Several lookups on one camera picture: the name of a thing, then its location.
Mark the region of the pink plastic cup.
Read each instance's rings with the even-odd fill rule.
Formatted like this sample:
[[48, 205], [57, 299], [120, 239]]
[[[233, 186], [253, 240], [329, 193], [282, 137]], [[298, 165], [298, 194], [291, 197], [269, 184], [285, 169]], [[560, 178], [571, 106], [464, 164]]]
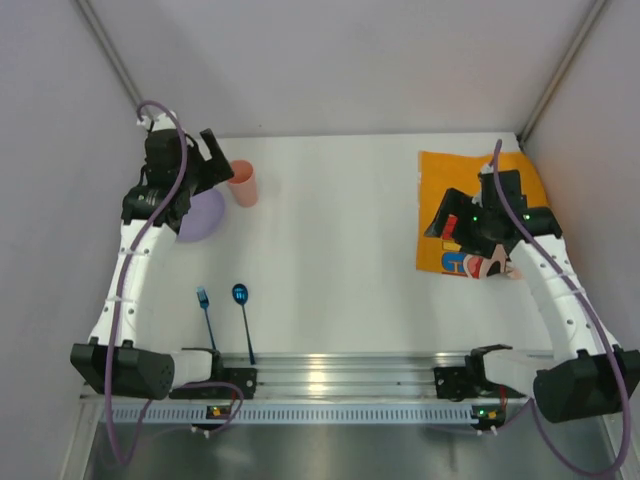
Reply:
[[253, 165], [247, 160], [231, 162], [233, 177], [227, 181], [236, 203], [244, 208], [253, 207], [258, 202], [258, 190]]

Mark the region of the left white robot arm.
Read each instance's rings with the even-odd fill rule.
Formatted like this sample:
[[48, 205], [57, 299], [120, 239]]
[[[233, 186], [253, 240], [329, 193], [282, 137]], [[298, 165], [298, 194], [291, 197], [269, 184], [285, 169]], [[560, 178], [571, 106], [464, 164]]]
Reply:
[[176, 129], [153, 127], [144, 143], [138, 183], [122, 202], [120, 246], [100, 317], [86, 343], [73, 345], [71, 364], [98, 394], [161, 400], [186, 384], [206, 382], [223, 368], [208, 348], [163, 353], [155, 346], [155, 291], [194, 196], [232, 178], [214, 133], [200, 133], [211, 157]]

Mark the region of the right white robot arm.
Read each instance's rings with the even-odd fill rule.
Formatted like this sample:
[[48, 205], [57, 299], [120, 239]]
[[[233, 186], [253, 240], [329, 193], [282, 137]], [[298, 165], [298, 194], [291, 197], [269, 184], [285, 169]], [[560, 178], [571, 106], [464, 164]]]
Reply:
[[465, 358], [472, 381], [479, 390], [505, 386], [533, 398], [552, 423], [621, 412], [639, 383], [639, 353], [622, 349], [587, 315], [552, 210], [529, 205], [516, 170], [485, 169], [478, 178], [474, 196], [445, 191], [424, 234], [484, 259], [503, 248], [535, 301], [553, 359], [542, 363], [504, 344], [477, 347]]

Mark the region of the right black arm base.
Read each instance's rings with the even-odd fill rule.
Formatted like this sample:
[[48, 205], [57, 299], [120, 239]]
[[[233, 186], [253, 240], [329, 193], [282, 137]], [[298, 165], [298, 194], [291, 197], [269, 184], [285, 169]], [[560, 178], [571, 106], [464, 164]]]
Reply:
[[437, 398], [453, 402], [475, 398], [498, 398], [502, 385], [487, 379], [484, 356], [490, 352], [511, 349], [511, 346], [504, 344], [477, 347], [464, 356], [463, 366], [435, 367], [433, 373]]

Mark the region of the orange cartoon mouse placemat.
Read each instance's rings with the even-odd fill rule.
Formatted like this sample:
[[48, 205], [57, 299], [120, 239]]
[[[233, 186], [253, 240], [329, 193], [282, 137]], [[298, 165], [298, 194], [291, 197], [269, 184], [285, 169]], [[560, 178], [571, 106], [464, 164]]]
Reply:
[[[480, 193], [481, 182], [478, 174], [491, 160], [492, 154], [469, 157], [450, 153], [419, 152], [416, 270], [470, 279], [485, 279], [494, 275], [506, 275], [511, 279], [521, 277], [501, 245], [493, 249], [489, 258], [463, 252], [462, 247], [451, 237], [456, 223], [455, 215], [449, 215], [446, 221], [444, 238], [425, 235], [436, 218], [449, 188], [457, 189], [471, 197]], [[523, 153], [500, 153], [499, 170], [519, 172], [521, 190], [527, 202], [527, 207], [524, 208], [550, 207], [541, 178], [533, 163]]]

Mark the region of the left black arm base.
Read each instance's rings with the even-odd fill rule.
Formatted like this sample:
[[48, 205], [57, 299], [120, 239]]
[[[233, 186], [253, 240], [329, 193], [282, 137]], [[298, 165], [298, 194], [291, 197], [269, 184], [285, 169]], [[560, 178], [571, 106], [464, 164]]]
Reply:
[[173, 400], [252, 400], [257, 385], [257, 370], [249, 367], [228, 367], [219, 351], [183, 349], [186, 358], [176, 363], [174, 385], [169, 397]]

